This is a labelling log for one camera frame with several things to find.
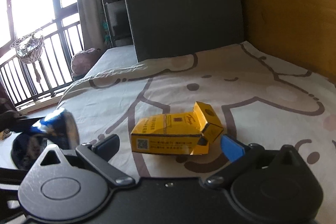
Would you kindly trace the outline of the yellow cigarette box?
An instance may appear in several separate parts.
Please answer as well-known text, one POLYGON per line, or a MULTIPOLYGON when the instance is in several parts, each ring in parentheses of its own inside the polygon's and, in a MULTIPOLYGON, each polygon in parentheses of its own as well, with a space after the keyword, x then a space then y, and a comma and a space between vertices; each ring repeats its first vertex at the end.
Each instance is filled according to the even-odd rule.
POLYGON ((131 150, 155 155, 206 155, 223 131, 212 106, 195 102, 189 112, 140 119, 131 132, 131 150))

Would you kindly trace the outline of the cartoon print bed sheet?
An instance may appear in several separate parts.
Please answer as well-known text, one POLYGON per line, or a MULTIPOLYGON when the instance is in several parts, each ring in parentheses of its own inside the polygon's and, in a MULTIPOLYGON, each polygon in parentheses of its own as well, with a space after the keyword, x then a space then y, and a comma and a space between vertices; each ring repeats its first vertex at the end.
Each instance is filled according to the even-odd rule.
POLYGON ((206 178, 228 165, 221 136, 266 149, 292 145, 323 189, 319 223, 335 223, 335 84, 243 42, 127 68, 100 65, 59 107, 81 143, 111 134, 110 163, 140 177, 206 178))

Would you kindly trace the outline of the grey curtain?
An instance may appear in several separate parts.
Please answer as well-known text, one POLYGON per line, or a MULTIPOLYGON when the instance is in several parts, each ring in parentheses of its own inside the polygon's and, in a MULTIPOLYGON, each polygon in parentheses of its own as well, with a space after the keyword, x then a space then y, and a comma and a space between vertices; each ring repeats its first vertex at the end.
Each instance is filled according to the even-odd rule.
POLYGON ((104 28, 102 26, 101 0, 77 0, 81 30, 84 39, 84 49, 90 48, 105 51, 104 28))

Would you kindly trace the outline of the dark storage box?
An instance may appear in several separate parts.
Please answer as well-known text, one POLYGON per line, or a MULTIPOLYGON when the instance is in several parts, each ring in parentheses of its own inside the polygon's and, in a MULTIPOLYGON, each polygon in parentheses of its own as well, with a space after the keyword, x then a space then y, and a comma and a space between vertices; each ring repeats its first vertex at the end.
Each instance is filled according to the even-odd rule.
POLYGON ((244 40, 242 0, 125 0, 138 61, 244 40))

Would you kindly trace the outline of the blue drink can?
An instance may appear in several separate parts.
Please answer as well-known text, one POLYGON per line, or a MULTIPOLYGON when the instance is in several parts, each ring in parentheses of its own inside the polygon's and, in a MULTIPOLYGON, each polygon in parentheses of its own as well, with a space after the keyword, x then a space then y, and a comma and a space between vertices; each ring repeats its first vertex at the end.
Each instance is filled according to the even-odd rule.
POLYGON ((36 121, 29 136, 48 139, 61 149, 75 149, 80 143, 74 116, 62 107, 36 121))

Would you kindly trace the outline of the hanging net basket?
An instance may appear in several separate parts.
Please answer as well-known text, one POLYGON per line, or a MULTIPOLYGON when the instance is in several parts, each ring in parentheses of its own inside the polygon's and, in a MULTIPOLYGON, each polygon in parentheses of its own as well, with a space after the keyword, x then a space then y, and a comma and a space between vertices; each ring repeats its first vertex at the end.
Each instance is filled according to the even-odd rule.
POLYGON ((43 29, 38 28, 10 45, 10 48, 15 50, 15 55, 19 61, 33 66, 37 83, 41 82, 41 75, 35 63, 40 60, 43 53, 44 40, 43 29))

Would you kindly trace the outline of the wooden bed backboard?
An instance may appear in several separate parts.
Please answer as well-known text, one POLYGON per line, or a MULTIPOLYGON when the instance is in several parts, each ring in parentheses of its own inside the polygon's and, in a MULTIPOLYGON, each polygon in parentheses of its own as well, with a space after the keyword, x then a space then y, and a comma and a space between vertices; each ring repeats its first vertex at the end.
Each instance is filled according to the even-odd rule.
POLYGON ((259 50, 335 79, 335 0, 245 0, 259 50))

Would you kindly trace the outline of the dark drawer tower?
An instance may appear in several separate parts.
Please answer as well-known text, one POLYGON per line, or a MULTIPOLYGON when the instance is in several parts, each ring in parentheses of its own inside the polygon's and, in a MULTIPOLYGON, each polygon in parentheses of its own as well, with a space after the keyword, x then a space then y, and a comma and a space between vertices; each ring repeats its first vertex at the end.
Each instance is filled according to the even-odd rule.
POLYGON ((101 0, 112 47, 133 44, 125 0, 101 0))

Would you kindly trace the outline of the black balcony railing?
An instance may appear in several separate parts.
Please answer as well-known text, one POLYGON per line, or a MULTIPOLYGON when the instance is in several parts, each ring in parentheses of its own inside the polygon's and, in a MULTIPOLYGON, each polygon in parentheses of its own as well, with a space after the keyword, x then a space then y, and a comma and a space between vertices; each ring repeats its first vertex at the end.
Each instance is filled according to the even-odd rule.
POLYGON ((13 49, 1 57, 1 81, 19 109, 59 96, 73 82, 72 57, 84 49, 78 20, 51 23, 43 34, 42 55, 33 65, 19 61, 13 49))

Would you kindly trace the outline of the pink cushion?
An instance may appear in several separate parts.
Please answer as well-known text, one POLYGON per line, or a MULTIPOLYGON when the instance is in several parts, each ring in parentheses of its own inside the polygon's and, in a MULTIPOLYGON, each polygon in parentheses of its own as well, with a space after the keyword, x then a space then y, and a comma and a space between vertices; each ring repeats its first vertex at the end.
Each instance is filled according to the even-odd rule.
POLYGON ((85 76, 97 63, 101 54, 100 49, 90 48, 76 53, 71 60, 72 78, 85 76))

